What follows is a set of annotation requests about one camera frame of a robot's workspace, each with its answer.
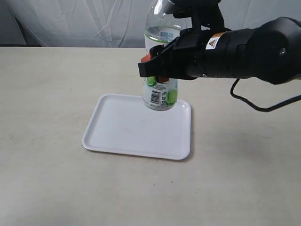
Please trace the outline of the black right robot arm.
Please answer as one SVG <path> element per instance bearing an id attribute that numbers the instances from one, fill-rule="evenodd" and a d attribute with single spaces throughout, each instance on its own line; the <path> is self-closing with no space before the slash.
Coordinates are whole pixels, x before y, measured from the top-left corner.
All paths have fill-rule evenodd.
<path id="1" fill-rule="evenodd" d="M 301 76 L 301 24 L 280 17 L 254 29 L 187 29 L 139 63 L 141 77 L 180 80 L 251 77 L 274 85 Z"/>

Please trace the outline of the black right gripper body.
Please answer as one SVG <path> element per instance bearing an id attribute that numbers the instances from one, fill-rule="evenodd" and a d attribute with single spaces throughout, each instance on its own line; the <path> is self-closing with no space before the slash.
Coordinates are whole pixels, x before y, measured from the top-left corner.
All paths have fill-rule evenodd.
<path id="1" fill-rule="evenodd" d="M 164 50 L 150 61 L 138 63 L 142 78 L 151 75 L 153 65 L 163 66 L 164 75 L 172 79 L 196 79 L 207 77 L 204 64 L 206 42 L 211 30 L 194 31 L 192 28 L 180 31 L 180 35 L 164 47 Z"/>

